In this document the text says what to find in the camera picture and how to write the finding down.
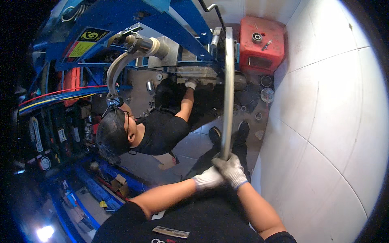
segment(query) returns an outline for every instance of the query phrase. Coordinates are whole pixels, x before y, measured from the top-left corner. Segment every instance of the black cap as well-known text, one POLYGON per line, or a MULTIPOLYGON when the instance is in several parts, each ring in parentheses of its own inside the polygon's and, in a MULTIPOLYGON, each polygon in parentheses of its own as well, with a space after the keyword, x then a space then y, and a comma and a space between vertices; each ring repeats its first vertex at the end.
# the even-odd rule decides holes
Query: black cap
POLYGON ((117 164, 120 161, 119 155, 130 150, 124 122, 124 112, 113 108, 105 114, 97 128, 97 146, 100 154, 111 164, 117 164))

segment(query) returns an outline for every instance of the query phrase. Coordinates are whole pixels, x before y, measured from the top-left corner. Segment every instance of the red wire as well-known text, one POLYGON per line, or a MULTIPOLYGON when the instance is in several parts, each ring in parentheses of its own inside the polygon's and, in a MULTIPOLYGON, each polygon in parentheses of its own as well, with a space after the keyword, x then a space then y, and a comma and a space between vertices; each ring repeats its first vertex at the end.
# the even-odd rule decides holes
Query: red wire
POLYGON ((35 98, 32 98, 30 100, 24 101, 24 102, 20 103, 19 106, 24 105, 24 104, 26 104, 26 103, 28 103, 30 101, 36 100, 36 99, 38 99, 40 97, 47 96, 49 94, 56 94, 56 93, 59 93, 59 92, 69 91, 69 90, 72 90, 72 89, 96 88, 96 87, 107 87, 107 86, 106 85, 94 85, 94 86, 75 87, 75 88, 71 88, 71 89, 59 90, 59 91, 51 92, 51 93, 48 93, 48 94, 42 94, 42 95, 37 96, 35 98))

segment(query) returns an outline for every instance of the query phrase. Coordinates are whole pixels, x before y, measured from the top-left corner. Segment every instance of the black t-shirt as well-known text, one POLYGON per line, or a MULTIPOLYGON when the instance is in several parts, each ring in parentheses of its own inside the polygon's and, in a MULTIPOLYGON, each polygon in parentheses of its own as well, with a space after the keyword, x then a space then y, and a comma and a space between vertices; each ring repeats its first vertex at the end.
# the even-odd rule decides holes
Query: black t-shirt
POLYGON ((131 150, 142 154, 168 153, 190 132, 184 119, 167 110, 154 110, 149 116, 138 118, 135 122, 143 123, 145 134, 140 144, 131 150))
POLYGON ((161 219, 151 221, 146 220, 137 204, 127 202, 101 225, 92 242, 151 242, 155 238, 176 243, 296 243, 288 232, 279 232, 263 240, 242 216, 233 210, 231 204, 218 198, 189 203, 165 213, 161 219), (187 231, 189 236, 182 239, 159 234, 153 231, 156 226, 187 231))

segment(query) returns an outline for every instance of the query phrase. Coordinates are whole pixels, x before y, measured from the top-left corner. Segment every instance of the white work glove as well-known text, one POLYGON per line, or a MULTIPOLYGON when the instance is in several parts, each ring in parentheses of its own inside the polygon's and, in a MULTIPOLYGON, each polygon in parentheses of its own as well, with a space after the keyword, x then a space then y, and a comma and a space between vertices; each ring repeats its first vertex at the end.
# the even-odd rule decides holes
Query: white work glove
POLYGON ((248 182, 244 174, 244 169, 240 165, 239 158, 236 155, 230 153, 227 161, 217 157, 218 155, 219 154, 212 159, 212 164, 217 166, 220 174, 222 174, 231 183, 231 186, 234 189, 238 189, 238 187, 248 182))
POLYGON ((187 79, 185 81, 185 86, 187 88, 192 88, 193 90, 195 90, 197 84, 196 84, 196 81, 194 79, 187 79))
POLYGON ((196 182, 196 189, 198 191, 215 188, 225 182, 223 176, 214 166, 205 170, 201 175, 195 175, 193 179, 196 182))

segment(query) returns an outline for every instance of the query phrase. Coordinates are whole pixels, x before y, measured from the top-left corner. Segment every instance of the yellow wire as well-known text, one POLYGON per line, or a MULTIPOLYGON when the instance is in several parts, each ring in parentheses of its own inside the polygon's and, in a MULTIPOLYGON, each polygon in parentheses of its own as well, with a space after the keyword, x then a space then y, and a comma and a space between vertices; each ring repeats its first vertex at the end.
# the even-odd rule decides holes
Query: yellow wire
MULTIPOLYGON (((81 99, 81 98, 85 98, 85 97, 89 97, 89 96, 92 96, 94 94, 88 94, 88 95, 84 95, 84 96, 72 96, 72 97, 67 97, 67 98, 62 98, 61 100, 75 100, 75 99, 81 99)), ((55 99, 51 99, 51 100, 44 100, 44 101, 41 101, 41 102, 37 102, 37 103, 34 103, 34 104, 31 104, 31 105, 28 105, 26 107, 23 107, 23 108, 20 108, 19 109, 19 112, 27 109, 27 108, 30 108, 30 107, 33 107, 33 106, 36 106, 36 105, 39 105, 39 104, 43 104, 43 103, 47 103, 49 101, 53 101, 55 99)))

